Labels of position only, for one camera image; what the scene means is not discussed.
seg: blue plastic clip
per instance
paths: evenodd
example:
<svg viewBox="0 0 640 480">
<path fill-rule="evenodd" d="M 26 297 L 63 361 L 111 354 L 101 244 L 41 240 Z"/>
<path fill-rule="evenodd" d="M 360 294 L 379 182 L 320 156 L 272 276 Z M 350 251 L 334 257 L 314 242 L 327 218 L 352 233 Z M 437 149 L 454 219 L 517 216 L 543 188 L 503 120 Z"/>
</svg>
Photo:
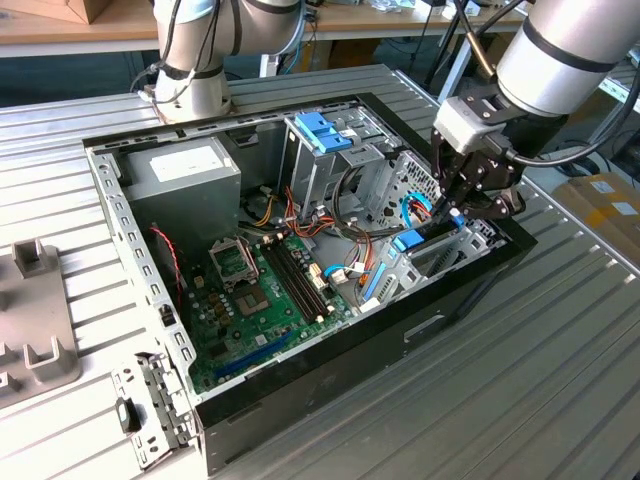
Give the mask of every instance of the blue plastic clip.
<svg viewBox="0 0 640 480">
<path fill-rule="evenodd" d="M 296 115 L 296 125 L 322 153 L 337 152 L 353 145 L 335 129 L 334 124 L 318 112 Z"/>
</svg>

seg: slotted aluminum table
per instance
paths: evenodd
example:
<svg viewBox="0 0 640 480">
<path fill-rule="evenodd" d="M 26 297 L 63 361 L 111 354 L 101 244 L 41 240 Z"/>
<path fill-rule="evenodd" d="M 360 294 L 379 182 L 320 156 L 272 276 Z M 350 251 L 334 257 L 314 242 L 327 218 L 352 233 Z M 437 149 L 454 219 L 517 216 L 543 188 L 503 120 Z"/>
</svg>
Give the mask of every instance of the slotted aluminum table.
<svg viewBox="0 0 640 480">
<path fill-rule="evenodd" d="M 434 102 L 369 66 L 232 84 L 240 109 L 370 91 L 428 138 Z M 61 251 L 84 373 L 0 411 L 2 478 L 140 475 L 109 372 L 157 347 L 109 238 L 80 139 L 157 125 L 133 95 L 0 110 L 0 253 Z M 223 470 L 223 479 L 631 478 L 640 466 L 640 289 L 524 184 L 539 245 L 461 323 Z M 194 449 L 149 475 L 202 478 Z"/>
</svg>

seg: floor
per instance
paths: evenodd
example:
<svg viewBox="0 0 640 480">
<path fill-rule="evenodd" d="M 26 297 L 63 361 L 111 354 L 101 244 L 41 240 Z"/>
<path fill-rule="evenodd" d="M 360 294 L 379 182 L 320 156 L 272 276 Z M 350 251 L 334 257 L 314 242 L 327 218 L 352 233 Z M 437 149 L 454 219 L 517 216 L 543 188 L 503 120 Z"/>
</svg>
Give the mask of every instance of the floor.
<svg viewBox="0 0 640 480">
<path fill-rule="evenodd" d="M 391 69 L 407 72 L 411 63 L 411 53 L 418 47 L 418 38 L 390 38 L 380 42 L 374 62 L 383 63 Z M 419 46 L 410 75 L 422 84 L 438 51 L 438 38 L 426 37 Z M 69 55 L 64 57 L 32 57 L 0 59 L 0 107 L 52 102 L 74 98 L 112 95 L 129 91 L 131 81 L 140 70 L 140 65 L 148 65 L 157 60 L 157 52 L 106 53 L 93 55 Z M 229 57 L 225 69 L 229 80 L 253 78 L 259 74 L 260 57 Z M 437 93 L 448 73 L 445 64 L 432 82 L 432 93 Z M 463 77 L 460 88 L 474 83 L 473 68 Z M 553 151 L 557 147 L 575 146 L 564 143 L 567 140 L 586 141 L 608 110 L 592 112 L 587 117 L 565 127 L 545 149 Z M 604 145 L 600 153 L 611 158 L 614 146 L 624 145 L 631 132 L 640 128 L 640 116 L 633 114 L 621 135 Z"/>
</svg>

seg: blue cable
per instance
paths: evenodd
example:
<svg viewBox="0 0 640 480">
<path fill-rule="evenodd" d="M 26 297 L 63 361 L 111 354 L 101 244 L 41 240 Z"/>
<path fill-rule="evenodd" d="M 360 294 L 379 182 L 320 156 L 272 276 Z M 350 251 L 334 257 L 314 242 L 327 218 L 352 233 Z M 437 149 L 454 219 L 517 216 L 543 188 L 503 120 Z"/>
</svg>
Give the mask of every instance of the blue cable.
<svg viewBox="0 0 640 480">
<path fill-rule="evenodd" d="M 291 62 L 291 65 L 287 67 L 283 75 L 287 75 L 291 71 L 293 66 L 296 64 L 296 62 L 298 61 L 298 57 L 300 56 L 300 43 L 298 43 L 298 47 L 296 48 L 296 56 L 293 57 L 293 62 Z"/>
<path fill-rule="evenodd" d="M 337 265 L 337 264 L 331 265 L 330 267 L 327 267 L 327 269 L 324 271 L 324 276 L 328 277 L 333 272 L 335 272 L 336 270 L 340 270 L 341 268 L 344 268 L 344 265 Z"/>
<path fill-rule="evenodd" d="M 431 210 L 433 210 L 433 205 L 431 205 L 429 199 L 423 194 L 421 194 L 420 192 L 408 193 L 407 196 L 404 197 L 404 200 L 402 200 L 402 218 L 404 219 L 404 223 L 407 224 L 408 228 L 411 228 L 411 217 L 409 216 L 409 200 L 411 200 L 412 198 L 415 198 L 420 203 L 422 203 L 427 211 L 430 212 Z"/>
</svg>

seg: metal bracket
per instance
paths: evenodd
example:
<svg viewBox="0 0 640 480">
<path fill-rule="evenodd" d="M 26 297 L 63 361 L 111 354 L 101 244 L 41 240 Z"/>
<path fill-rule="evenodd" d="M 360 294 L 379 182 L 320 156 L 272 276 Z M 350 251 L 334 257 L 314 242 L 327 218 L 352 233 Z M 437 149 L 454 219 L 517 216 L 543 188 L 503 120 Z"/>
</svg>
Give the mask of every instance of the metal bracket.
<svg viewBox="0 0 640 480">
<path fill-rule="evenodd" d="M 146 470 L 196 437 L 187 394 L 169 357 L 138 354 L 135 361 L 111 372 L 118 395 L 116 411 L 138 465 Z"/>
</svg>

